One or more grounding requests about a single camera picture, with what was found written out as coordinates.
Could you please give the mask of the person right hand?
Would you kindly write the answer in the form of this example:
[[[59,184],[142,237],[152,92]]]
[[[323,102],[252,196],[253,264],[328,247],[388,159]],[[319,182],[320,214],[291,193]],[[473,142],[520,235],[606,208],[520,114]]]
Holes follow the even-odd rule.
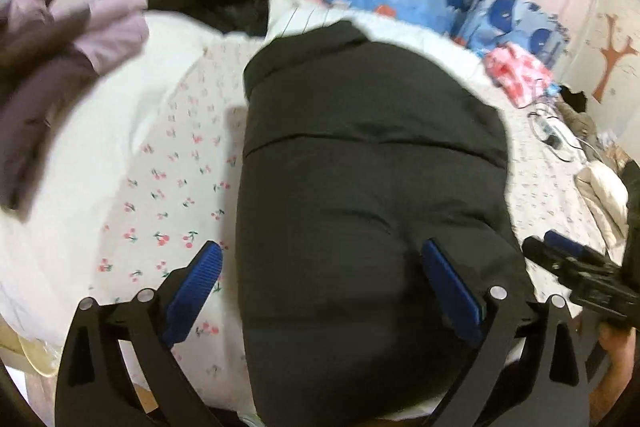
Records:
[[[635,329],[619,329],[606,322],[599,325],[599,345],[610,358],[611,365],[589,395],[591,426],[598,425],[605,418],[631,381],[636,339]]]

